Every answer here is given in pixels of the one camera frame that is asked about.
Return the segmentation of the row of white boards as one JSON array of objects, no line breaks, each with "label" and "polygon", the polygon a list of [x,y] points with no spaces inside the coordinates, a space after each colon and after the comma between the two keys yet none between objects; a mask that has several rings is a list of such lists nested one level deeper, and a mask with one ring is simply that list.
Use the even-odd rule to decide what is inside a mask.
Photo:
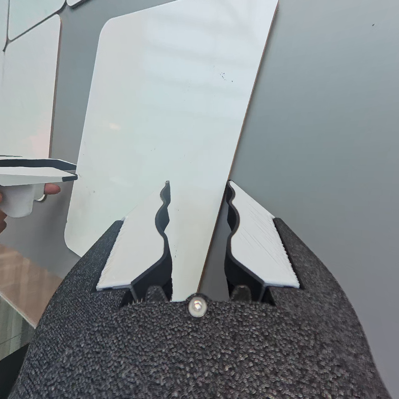
[{"label": "row of white boards", "polygon": [[60,11],[82,1],[0,4],[0,150],[2,155],[49,157]]}]

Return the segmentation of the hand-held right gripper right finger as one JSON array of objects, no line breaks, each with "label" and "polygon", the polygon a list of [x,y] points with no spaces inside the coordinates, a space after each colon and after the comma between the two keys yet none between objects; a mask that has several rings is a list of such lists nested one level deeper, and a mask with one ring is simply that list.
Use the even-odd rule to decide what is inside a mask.
[{"label": "hand-held right gripper right finger", "polygon": [[270,287],[300,288],[290,257],[275,225],[275,217],[235,182],[226,185],[228,205],[224,272],[230,298],[246,286],[246,300],[273,304]]}]

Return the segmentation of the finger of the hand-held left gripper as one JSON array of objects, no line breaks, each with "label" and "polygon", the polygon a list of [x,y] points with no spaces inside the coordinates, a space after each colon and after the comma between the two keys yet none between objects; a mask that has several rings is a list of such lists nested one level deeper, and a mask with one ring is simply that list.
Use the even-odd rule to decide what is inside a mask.
[{"label": "finger of the hand-held left gripper", "polygon": [[78,176],[54,167],[2,167],[0,209],[12,218],[28,216],[33,202],[44,195],[47,183],[77,180]]},{"label": "finger of the hand-held left gripper", "polygon": [[77,165],[54,158],[25,158],[0,156],[0,167],[52,167],[62,171],[76,170]]}]

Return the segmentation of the white rounded board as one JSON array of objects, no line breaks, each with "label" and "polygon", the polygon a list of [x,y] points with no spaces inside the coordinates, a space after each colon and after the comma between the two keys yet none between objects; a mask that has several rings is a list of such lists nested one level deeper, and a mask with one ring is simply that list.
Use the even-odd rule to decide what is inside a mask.
[{"label": "white rounded board", "polygon": [[175,1],[99,36],[65,227],[83,256],[170,182],[173,301],[197,291],[278,1]]}]

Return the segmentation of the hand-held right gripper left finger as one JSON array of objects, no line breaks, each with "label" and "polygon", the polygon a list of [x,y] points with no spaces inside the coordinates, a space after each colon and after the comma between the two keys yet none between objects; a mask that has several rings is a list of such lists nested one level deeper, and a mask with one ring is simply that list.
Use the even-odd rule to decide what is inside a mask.
[{"label": "hand-held right gripper left finger", "polygon": [[96,291],[128,289],[135,302],[160,286],[172,299],[172,256],[165,230],[170,222],[170,182],[157,187],[122,220],[96,284]]}]

